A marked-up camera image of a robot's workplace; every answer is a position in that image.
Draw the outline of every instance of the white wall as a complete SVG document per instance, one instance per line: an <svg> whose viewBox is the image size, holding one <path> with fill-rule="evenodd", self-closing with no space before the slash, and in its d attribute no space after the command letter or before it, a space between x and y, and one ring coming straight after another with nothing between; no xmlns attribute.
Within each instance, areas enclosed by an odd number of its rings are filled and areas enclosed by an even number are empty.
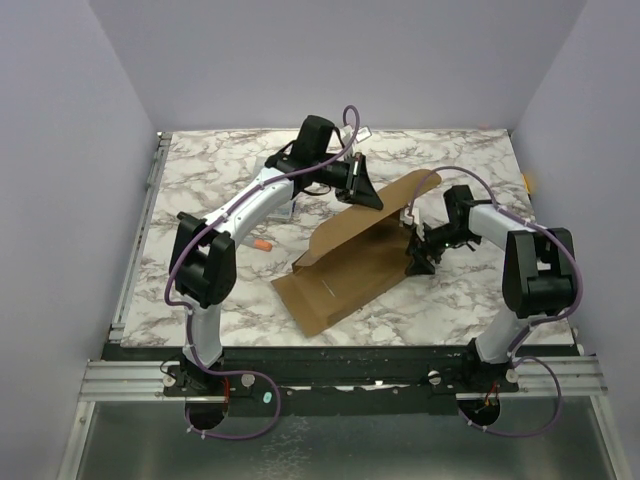
<svg viewBox="0 0 640 480"><path fill-rule="evenodd" d="M90 0L162 130L514 128L584 0Z"/></svg>
<svg viewBox="0 0 640 480"><path fill-rule="evenodd" d="M0 15L0 477L55 478L157 137L84 0Z"/></svg>
<svg viewBox="0 0 640 480"><path fill-rule="evenodd" d="M589 0L513 135L536 214L585 276L579 339L602 362L640 478L640 3Z"/></svg>

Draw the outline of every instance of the cardboard box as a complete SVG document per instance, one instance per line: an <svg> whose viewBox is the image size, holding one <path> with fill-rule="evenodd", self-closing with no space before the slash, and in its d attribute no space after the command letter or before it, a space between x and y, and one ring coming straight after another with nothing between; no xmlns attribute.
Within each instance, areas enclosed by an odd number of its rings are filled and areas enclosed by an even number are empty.
<svg viewBox="0 0 640 480"><path fill-rule="evenodd" d="M405 278L410 232L399 212L429 170L382 188L381 211L352 205L318 225L292 273L271 283L305 335L326 330ZM433 175L420 195L440 184Z"/></svg>

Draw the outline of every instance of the screw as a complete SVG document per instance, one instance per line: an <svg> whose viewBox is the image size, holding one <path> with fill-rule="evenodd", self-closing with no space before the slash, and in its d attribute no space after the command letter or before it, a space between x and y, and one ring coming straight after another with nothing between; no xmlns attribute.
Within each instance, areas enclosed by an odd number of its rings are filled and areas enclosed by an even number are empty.
<svg viewBox="0 0 640 480"><path fill-rule="evenodd" d="M504 378L506 378L507 382L509 383L517 383L519 376L518 376L518 373L513 368L510 368L509 370L507 370L507 373L505 374Z"/></svg>
<svg viewBox="0 0 640 480"><path fill-rule="evenodd" d="M171 375L165 375L164 377L162 377L162 384L165 387L173 387L176 384L176 379Z"/></svg>
<svg viewBox="0 0 640 480"><path fill-rule="evenodd" d="M242 377L240 378L240 382L242 383L243 386L249 388L251 385L253 385L254 383L256 383L256 377L254 377L253 375L251 375L250 373L245 373L244 375L242 375Z"/></svg>
<svg viewBox="0 0 640 480"><path fill-rule="evenodd" d="M440 385L440 382L442 382L440 372L437 370L431 370L427 375L427 378L429 379L429 383L433 386Z"/></svg>

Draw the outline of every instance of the orange marker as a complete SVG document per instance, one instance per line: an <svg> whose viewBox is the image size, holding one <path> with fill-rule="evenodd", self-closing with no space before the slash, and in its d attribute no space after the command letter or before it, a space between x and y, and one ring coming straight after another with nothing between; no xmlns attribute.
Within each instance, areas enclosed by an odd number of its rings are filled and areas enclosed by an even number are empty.
<svg viewBox="0 0 640 480"><path fill-rule="evenodd" d="M242 244L246 245L247 247L257 248L258 250L262 250L264 252L270 252L273 248L273 245L270 242L251 236L244 237L244 240L242 240Z"/></svg>

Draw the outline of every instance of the white marble countertop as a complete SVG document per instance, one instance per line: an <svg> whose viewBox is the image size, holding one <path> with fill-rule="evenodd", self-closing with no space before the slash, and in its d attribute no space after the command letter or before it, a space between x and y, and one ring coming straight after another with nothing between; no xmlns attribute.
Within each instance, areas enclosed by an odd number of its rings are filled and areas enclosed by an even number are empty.
<svg viewBox="0 0 640 480"><path fill-rule="evenodd" d="M256 157L267 157L297 130L181 132L173 136L144 245L142 264L126 316L123 346L179 346L184 312L162 300L180 211L203 216L231 199L251 179ZM381 131L359 145L376 188L419 167L467 167L494 189L498 201L521 215L533 211L504 130ZM443 172L443 183L419 200L431 226L446 221L442 194L466 183L475 198L486 193L471 178ZM435 276L412 277L313 338L306 338L270 281L290 271L314 227L347 208L333 193L300 195L290 223L267 221L255 236L271 241L263 252L240 246L238 281L225 300L223 345L350 346L456 345L482 333L502 304L503 254L483 242L476 250L447 251ZM566 322L544 325L528 343L568 344Z"/></svg>

